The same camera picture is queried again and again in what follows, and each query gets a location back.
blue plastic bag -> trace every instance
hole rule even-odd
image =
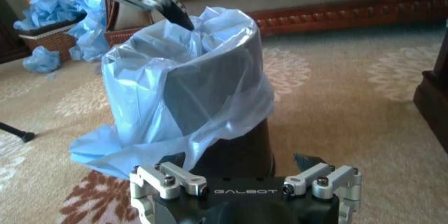
[[[207,8],[192,22],[193,31],[153,24],[103,57],[115,125],[81,136],[69,152],[116,177],[181,152],[192,169],[220,138],[244,135],[273,110],[255,21],[239,10]]]
[[[59,69],[61,59],[59,51],[49,51],[45,47],[36,47],[33,54],[23,60],[23,67],[32,73],[49,73]]]
[[[64,3],[64,0],[31,0],[31,7],[25,10],[25,19],[16,21],[17,30],[35,30],[63,21],[72,21],[79,17],[80,11]]]
[[[84,20],[68,31],[76,41],[69,50],[73,60],[95,61],[109,50],[105,40],[105,3],[104,0],[65,0],[79,11],[87,13]]]

carved wooden trim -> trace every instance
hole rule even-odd
[[[368,0],[249,13],[261,34],[444,20],[448,0]]]

silver metal bracket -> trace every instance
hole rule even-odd
[[[191,174],[171,162],[156,165],[156,168],[139,166],[129,173],[131,206],[139,210],[143,224],[155,224],[153,203],[148,196],[159,194],[163,199],[176,199],[180,186],[189,195],[201,196],[207,191],[203,176]]]
[[[328,164],[319,163],[296,176],[288,176],[284,181],[284,194],[289,196],[300,196],[307,193],[307,188],[312,182],[321,176],[327,176],[332,172]]]
[[[327,177],[313,181],[313,196],[331,199],[340,198],[339,224],[352,223],[353,212],[360,209],[363,175],[356,168],[347,165],[336,169]]]
[[[160,171],[177,179],[189,195],[201,196],[205,193],[205,177],[191,174],[171,162],[160,164]]]

wooden furniture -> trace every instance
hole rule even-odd
[[[271,35],[393,23],[441,21],[448,17],[448,0],[365,0],[248,14],[257,22],[261,34]]]
[[[24,43],[9,33],[0,21],[0,64],[29,56]]]
[[[441,44],[436,66],[423,72],[413,102],[448,152],[448,31]]]

beige carpet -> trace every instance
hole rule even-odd
[[[392,27],[272,37],[264,64],[276,91],[269,118],[277,175],[293,152],[364,174],[355,223],[447,223],[448,155],[413,103],[444,28]],[[139,223],[128,184],[71,162],[71,141],[112,123],[96,64],[37,75],[0,65],[0,120],[39,133],[0,133],[0,223]]]

